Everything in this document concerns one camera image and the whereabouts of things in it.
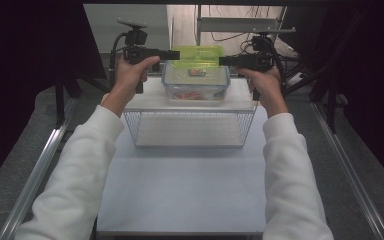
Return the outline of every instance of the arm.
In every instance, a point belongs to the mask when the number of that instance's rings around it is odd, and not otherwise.
[[[121,60],[117,83],[89,120],[66,143],[44,192],[33,203],[34,218],[20,226],[16,239],[88,239],[98,213],[115,141],[124,126],[120,116],[135,94],[148,58],[131,66]]]
[[[251,79],[269,120],[266,136],[266,229],[264,239],[333,239],[317,189],[305,138],[297,132],[280,92],[279,72],[236,69]]]

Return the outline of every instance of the white wire rack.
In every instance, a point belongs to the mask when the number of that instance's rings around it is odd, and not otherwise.
[[[136,147],[242,147],[251,112],[124,113]]]

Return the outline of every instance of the person's right hand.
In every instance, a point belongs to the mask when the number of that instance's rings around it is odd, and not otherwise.
[[[265,73],[239,67],[236,67],[235,70],[251,80],[252,85],[260,93],[261,105],[266,109],[269,118],[288,112],[280,91],[280,74],[276,67]]]

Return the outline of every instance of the white sleeve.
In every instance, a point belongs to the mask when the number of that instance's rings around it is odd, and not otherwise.
[[[289,113],[271,117],[266,136],[266,229],[264,240],[333,239],[326,225],[305,138]]]
[[[34,218],[20,226],[15,239],[89,239],[123,128],[119,117],[97,106],[66,143],[44,192],[33,203]]]

